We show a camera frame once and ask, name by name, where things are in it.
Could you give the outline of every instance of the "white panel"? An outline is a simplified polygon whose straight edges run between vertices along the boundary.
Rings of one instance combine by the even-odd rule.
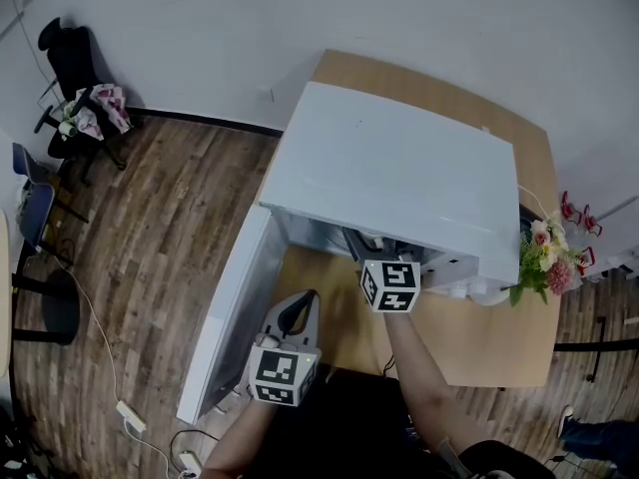
[[[340,226],[282,211],[274,211],[274,214],[287,230],[291,244],[351,257]]]
[[[457,121],[358,91],[307,84],[260,202],[518,264],[512,146]]]
[[[216,289],[191,360],[178,417],[195,423],[242,376],[269,308],[288,242],[271,211],[252,206]]]

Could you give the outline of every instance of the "power cord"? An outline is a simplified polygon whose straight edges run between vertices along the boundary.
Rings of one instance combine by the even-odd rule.
[[[173,459],[173,444],[176,441],[176,438],[178,438],[178,436],[180,436],[183,433],[199,433],[201,435],[204,436],[208,436],[209,438],[215,440],[216,442],[219,442],[220,439],[216,438],[215,436],[207,433],[206,431],[202,431],[201,429],[183,429],[181,431],[178,431],[175,435],[173,435],[173,438],[171,439],[171,443],[169,444],[169,457],[171,459],[171,464],[173,465],[173,468],[175,468],[178,472],[180,472],[180,477],[188,477],[188,470],[180,470],[180,468],[178,467],[178,465],[176,465],[175,460]]]
[[[64,238],[62,241],[60,241],[60,246],[61,248],[59,254],[64,255],[66,253],[67,259],[73,260],[73,258],[76,256],[76,243],[71,238]]]
[[[107,351],[109,352],[109,358],[111,360],[111,369],[113,371],[113,397],[116,400],[116,405],[120,403],[120,398],[118,397],[118,376],[116,374],[116,363],[115,363],[115,359],[113,357],[113,351],[111,349],[111,343],[109,342],[109,339],[107,338],[107,334],[104,331],[104,328],[102,327],[102,324],[100,323],[100,319],[98,318],[98,315],[96,314],[95,309],[93,308],[93,303],[91,303],[91,298],[89,298],[89,295],[86,293],[86,291],[82,288],[82,285],[80,284],[80,281],[78,280],[78,278],[76,277],[76,275],[74,275],[68,268],[62,266],[62,263],[60,262],[60,260],[54,256],[54,259],[56,260],[56,262],[58,263],[58,265],[64,269],[67,273],[69,273],[71,275],[71,277],[73,278],[73,280],[75,281],[76,285],[78,286],[78,289],[80,289],[80,292],[82,292],[82,294],[84,295],[84,297],[87,299],[87,302],[89,303],[89,308],[91,309],[91,315],[93,315],[93,319],[96,322],[96,324],[98,325],[98,328],[100,329],[100,333],[102,333],[102,337],[104,338],[104,342],[107,346]],[[166,477],[167,479],[171,479],[169,477],[169,458],[168,456],[162,452],[158,447],[156,447],[155,445],[150,444],[149,442],[145,442],[144,440],[142,440],[141,438],[138,438],[137,436],[134,436],[130,431],[129,431],[129,426],[128,426],[128,420],[125,418],[124,419],[124,430],[125,432],[135,441],[140,442],[143,445],[146,445],[147,447],[149,447],[150,449],[158,452],[159,454],[161,454],[164,459],[165,459],[165,463],[166,463]]]
[[[40,71],[40,74],[42,75],[42,77],[47,81],[47,85],[49,87],[53,87],[54,84],[49,81],[49,77],[45,74],[44,70],[42,69],[42,66],[40,66],[40,62],[38,61],[38,56],[36,55],[36,51],[33,49],[33,46],[31,45],[31,40],[29,39],[27,30],[24,28],[24,23],[22,22],[22,16],[20,14],[20,10],[18,9],[18,2],[16,0],[11,0],[11,1],[13,2],[13,9],[16,12],[16,18],[18,18],[18,22],[20,23],[20,28],[22,29],[22,33],[24,34],[24,38],[27,40],[27,44],[29,45],[29,50],[31,50],[31,55],[33,55],[33,60],[36,61],[36,66],[38,66],[38,70]],[[56,91],[52,89],[51,92],[53,92],[53,95],[55,96],[58,102],[58,105],[62,105],[62,102],[60,101],[60,98],[58,98]]]
[[[386,365],[383,367],[383,372],[381,373],[381,376],[386,379],[388,378],[388,372],[393,369],[395,366],[395,355],[391,355],[390,356],[390,360],[386,363]]]
[[[522,185],[517,185],[517,187],[520,190],[523,190],[524,192],[526,192],[527,194],[529,194],[531,197],[533,197],[535,199],[535,201],[537,202],[537,205],[539,206],[539,208],[541,209],[541,212],[543,213],[544,217],[548,220],[548,213],[546,212],[546,210],[543,208],[543,206],[541,205],[541,202],[539,201],[539,199],[537,198],[537,195],[535,195],[533,192],[531,192],[529,189],[527,189],[526,187],[523,187]]]
[[[566,454],[565,456],[554,456],[552,458],[549,458],[546,460],[546,462],[544,463],[544,466],[546,466],[548,464],[549,461],[552,461],[555,463],[555,466],[552,467],[552,472],[555,471],[555,468],[557,468],[559,466],[559,463],[563,463],[564,461],[566,463],[570,463],[573,467],[577,467],[580,470],[583,470],[584,472],[586,472],[587,474],[593,475],[599,479],[604,479],[605,476],[603,475],[599,475],[599,474],[595,474],[594,472],[588,470],[585,467],[582,467],[581,465],[578,465],[577,463],[575,463],[574,461],[570,461],[569,459],[567,459],[568,456],[570,456],[570,452],[568,454]]]

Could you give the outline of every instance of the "pink cloth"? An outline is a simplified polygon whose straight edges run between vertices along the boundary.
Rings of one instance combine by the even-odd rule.
[[[76,101],[80,99],[83,93],[84,90],[82,89],[76,92]],[[109,121],[111,121],[120,133],[126,133],[131,129],[129,114],[127,114],[125,110],[127,99],[122,87],[113,84],[96,85],[91,90],[90,99],[100,105],[107,113]],[[82,108],[76,115],[75,126],[78,131],[86,133],[94,139],[104,140],[96,115],[86,107]]]

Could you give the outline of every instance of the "human arm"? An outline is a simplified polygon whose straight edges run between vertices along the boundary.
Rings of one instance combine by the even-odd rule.
[[[415,429],[431,451],[446,438],[457,455],[488,435],[459,407],[441,370],[407,314],[385,313],[403,398]]]
[[[202,479],[230,479],[246,472],[258,454],[278,407],[252,400],[215,446]]]

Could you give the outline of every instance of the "power strip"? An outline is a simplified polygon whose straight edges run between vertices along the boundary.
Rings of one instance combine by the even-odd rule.
[[[135,410],[124,401],[118,401],[116,409],[124,417],[131,427],[135,428],[138,433],[144,433],[147,429],[147,423],[138,415]]]
[[[198,456],[191,451],[184,451],[180,453],[180,459],[186,468],[185,472],[188,472],[189,475],[193,477],[200,477],[200,474],[202,474],[202,463],[200,463]]]

